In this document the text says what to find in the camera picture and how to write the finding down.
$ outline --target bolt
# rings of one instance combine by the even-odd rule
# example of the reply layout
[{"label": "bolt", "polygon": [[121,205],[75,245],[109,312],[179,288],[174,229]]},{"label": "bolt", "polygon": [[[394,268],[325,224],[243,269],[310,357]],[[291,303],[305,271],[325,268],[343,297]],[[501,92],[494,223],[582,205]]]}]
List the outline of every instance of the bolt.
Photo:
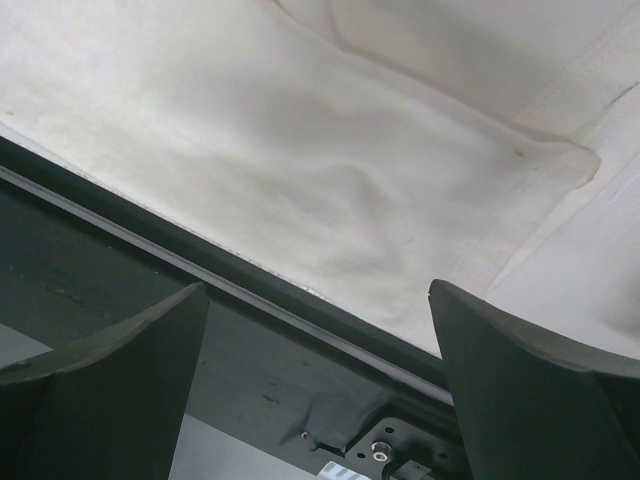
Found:
[{"label": "bolt", "polygon": [[376,462],[388,462],[391,457],[392,448],[384,442],[373,442],[371,450],[373,450],[373,459]]}]

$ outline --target silver screw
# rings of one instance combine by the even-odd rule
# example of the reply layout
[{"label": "silver screw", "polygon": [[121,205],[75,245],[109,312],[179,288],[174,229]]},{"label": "silver screw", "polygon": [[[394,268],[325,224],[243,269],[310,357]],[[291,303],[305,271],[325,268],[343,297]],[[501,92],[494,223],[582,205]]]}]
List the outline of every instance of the silver screw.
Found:
[{"label": "silver screw", "polygon": [[391,457],[391,446],[384,442],[373,442],[371,444],[373,450],[373,459],[377,462],[388,462]]}]

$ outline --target white cloth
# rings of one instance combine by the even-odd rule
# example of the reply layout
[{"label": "white cloth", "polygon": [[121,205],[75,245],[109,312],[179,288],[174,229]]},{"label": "white cloth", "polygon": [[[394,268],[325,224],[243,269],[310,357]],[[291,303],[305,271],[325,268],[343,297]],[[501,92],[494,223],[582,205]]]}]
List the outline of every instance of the white cloth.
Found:
[{"label": "white cloth", "polygon": [[[331,3],[342,27],[358,27],[358,5],[369,13],[391,8],[382,0]],[[383,49],[369,59],[345,53],[266,0],[3,0],[3,133],[437,353],[430,281],[446,278],[484,295],[510,259],[517,271],[590,198],[570,196],[536,230],[567,193],[593,178],[599,159],[557,136],[506,128],[424,82],[507,124],[577,140],[575,132],[607,114],[619,92],[607,87],[608,96],[583,101],[567,87],[573,77],[557,79],[573,72],[567,62],[594,38],[622,43],[624,58],[634,58],[628,51],[636,44],[611,24],[628,35],[638,22],[627,25],[637,17],[628,1],[607,8],[591,2],[596,15],[588,28],[576,22],[587,33],[560,54],[553,47],[563,43],[562,28],[549,24],[560,22],[553,15],[538,19],[544,29],[523,30],[519,11],[503,6],[506,30],[487,39],[483,29],[496,30],[496,19],[477,16],[480,7],[427,3],[433,8],[422,17],[415,2],[394,7],[404,12],[395,30],[370,24],[378,50],[385,40],[402,50],[399,32],[414,25],[406,30],[418,35],[420,19],[431,32],[426,45],[443,39],[433,55],[389,65],[394,71],[372,61]],[[455,21],[441,23],[447,12]],[[333,24],[323,25],[333,41]],[[603,29],[616,35],[604,38]],[[554,52],[547,69],[538,69],[544,61],[537,53],[522,56],[534,40]],[[366,42],[353,43],[364,52],[352,53],[370,53]],[[411,65],[418,64],[435,76],[415,75]],[[636,78],[637,67],[620,78]],[[572,109],[578,113],[565,114]],[[618,171],[603,166],[587,187]]]}]

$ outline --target white fabric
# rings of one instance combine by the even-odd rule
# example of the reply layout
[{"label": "white fabric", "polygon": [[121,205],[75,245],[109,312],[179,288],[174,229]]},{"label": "white fabric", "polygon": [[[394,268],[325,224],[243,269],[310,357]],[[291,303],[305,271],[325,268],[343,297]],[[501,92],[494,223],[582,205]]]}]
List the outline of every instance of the white fabric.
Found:
[{"label": "white fabric", "polygon": [[[543,3],[3,0],[0,120],[437,353],[431,279],[484,295],[500,276],[510,291],[509,273],[640,150],[637,127],[610,133],[638,112],[637,2]],[[598,157],[558,136],[607,160],[593,180]]]}]

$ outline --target gray floor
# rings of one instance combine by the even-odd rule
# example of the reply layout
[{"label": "gray floor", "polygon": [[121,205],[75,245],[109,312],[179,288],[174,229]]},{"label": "gray floor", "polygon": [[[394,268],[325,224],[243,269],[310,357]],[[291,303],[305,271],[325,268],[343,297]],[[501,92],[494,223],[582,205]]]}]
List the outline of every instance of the gray floor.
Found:
[{"label": "gray floor", "polygon": [[[0,366],[49,350],[46,345],[0,324]],[[349,480],[352,476],[340,478]],[[312,480],[316,477],[185,415],[169,478]]]}]

